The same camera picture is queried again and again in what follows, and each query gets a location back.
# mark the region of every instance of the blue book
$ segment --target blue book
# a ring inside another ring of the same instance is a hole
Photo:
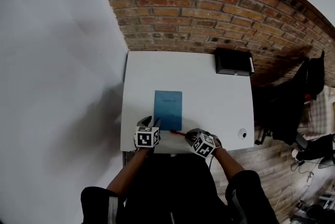
[[[162,130],[182,130],[183,93],[155,91],[154,122],[161,119]]]

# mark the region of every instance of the white circular object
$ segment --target white circular object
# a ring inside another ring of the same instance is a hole
[[[238,136],[240,139],[245,139],[247,137],[247,131],[244,128],[239,130]]]

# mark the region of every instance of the black and white marker cube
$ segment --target black and white marker cube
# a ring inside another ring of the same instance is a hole
[[[197,135],[197,139],[191,146],[191,151],[201,157],[208,157],[215,149],[214,140],[212,137],[207,136],[204,133]]]
[[[153,148],[159,141],[159,127],[136,126],[135,145],[140,148]]]

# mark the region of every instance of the black box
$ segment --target black box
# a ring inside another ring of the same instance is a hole
[[[216,73],[250,76],[255,72],[252,54],[228,49],[215,51]]]

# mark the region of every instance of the sleeve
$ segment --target sleeve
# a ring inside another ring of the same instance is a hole
[[[255,171],[246,170],[237,173],[229,182],[226,200],[233,223],[278,223]]]
[[[117,224],[124,209],[123,201],[104,188],[88,187],[82,191],[83,224]]]

